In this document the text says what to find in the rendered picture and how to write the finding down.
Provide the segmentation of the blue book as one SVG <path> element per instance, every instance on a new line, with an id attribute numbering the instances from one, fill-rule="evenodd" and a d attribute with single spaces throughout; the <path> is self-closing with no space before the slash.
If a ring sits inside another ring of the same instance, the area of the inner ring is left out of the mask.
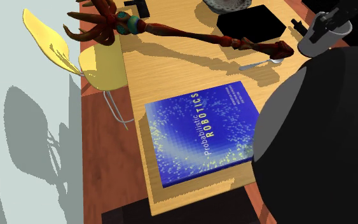
<path id="1" fill-rule="evenodd" d="M 252 160 L 259 112 L 241 81 L 145 105 L 162 187 Z"/>

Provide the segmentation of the light wooden table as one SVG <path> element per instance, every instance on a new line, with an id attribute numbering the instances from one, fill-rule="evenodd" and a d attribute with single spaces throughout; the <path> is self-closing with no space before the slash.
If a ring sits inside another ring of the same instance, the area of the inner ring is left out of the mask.
<path id="1" fill-rule="evenodd" d="M 187 32 L 221 35 L 216 27 L 217 14 L 202 0 L 147 0 L 150 18 L 147 23 L 160 23 Z M 246 71 L 240 66 L 268 57 L 255 51 L 236 51 L 195 39 L 160 37 L 143 33 L 122 36 L 121 47 L 134 113 L 146 189 L 151 214 L 206 199 L 234 188 L 245 187 L 257 216 L 272 220 L 259 194 L 250 162 L 219 172 L 163 188 L 160 181 L 144 105 L 205 88 L 241 81 L 256 108 L 260 110 L 273 91 L 308 58 L 297 51 L 301 35 L 290 30 L 291 19 L 302 21 L 308 28 L 315 13 L 301 0 L 252 0 L 251 6 L 264 4 L 287 26 L 280 38 L 295 53 L 281 64 L 266 63 Z"/>

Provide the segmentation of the red-brown clawed toy staff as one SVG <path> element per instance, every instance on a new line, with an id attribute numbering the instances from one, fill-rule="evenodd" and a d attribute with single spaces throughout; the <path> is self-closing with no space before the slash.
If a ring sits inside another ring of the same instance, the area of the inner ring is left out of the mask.
<path id="1" fill-rule="evenodd" d="M 81 30 L 75 34 L 64 25 L 65 33 L 73 40 L 84 42 L 94 40 L 104 46 L 110 46 L 115 41 L 114 33 L 121 35 L 137 35 L 148 32 L 156 36 L 173 36 L 193 38 L 200 41 L 217 44 L 222 47 L 232 47 L 235 50 L 255 50 L 265 53 L 271 59 L 284 59 L 294 54 L 294 50 L 285 42 L 278 41 L 274 44 L 253 43 L 247 38 L 235 39 L 229 36 L 216 36 L 211 34 L 197 34 L 185 32 L 173 27 L 158 23 L 146 23 L 136 16 L 124 11 L 118 11 L 113 0 L 76 0 L 82 2 L 84 7 L 94 6 L 99 12 L 96 14 L 69 12 L 67 15 L 80 21 L 93 23 L 95 26 L 89 31 Z"/>

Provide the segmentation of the yellow chair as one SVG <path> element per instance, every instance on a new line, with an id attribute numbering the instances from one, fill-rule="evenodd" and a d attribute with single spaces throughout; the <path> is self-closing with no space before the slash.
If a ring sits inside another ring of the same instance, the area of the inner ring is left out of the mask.
<path id="1" fill-rule="evenodd" d="M 23 10 L 22 19 L 35 42 L 45 56 L 55 65 L 73 74 L 86 78 L 92 87 L 103 93 L 104 99 L 114 118 L 126 125 L 111 95 L 112 90 L 128 85 L 120 37 L 115 34 L 115 42 L 111 46 L 96 44 L 83 50 L 77 68 L 69 60 L 69 48 L 65 40 L 52 28 L 48 27 L 27 8 Z"/>

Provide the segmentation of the silver spoon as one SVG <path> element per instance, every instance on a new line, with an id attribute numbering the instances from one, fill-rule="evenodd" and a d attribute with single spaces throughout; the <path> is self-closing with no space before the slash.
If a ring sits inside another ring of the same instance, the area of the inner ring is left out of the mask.
<path id="1" fill-rule="evenodd" d="M 256 66 L 258 66 L 260 64 L 267 63 L 267 62 L 273 62 L 274 64 L 280 64 L 283 60 L 284 59 L 267 59 L 267 60 L 264 60 L 264 61 L 261 61 L 261 62 L 249 64 L 249 65 L 246 65 L 246 66 L 240 66 L 239 70 L 240 71 L 245 71 L 247 69 L 250 69 L 252 67 L 256 67 Z"/>

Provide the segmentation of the black flat box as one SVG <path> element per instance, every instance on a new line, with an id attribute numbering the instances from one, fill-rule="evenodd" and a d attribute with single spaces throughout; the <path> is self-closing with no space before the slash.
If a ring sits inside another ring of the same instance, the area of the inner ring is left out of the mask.
<path id="1" fill-rule="evenodd" d="M 235 39 L 245 37 L 253 43 L 279 38 L 286 29 L 263 4 L 219 15 L 217 27 L 224 36 Z"/>

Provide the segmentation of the grey patterned bowl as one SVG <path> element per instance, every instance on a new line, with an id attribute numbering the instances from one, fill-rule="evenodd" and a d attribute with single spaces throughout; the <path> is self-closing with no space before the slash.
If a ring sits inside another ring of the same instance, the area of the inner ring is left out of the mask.
<path id="1" fill-rule="evenodd" d="M 248 8 L 252 0 L 202 0 L 208 8 L 218 15 Z"/>

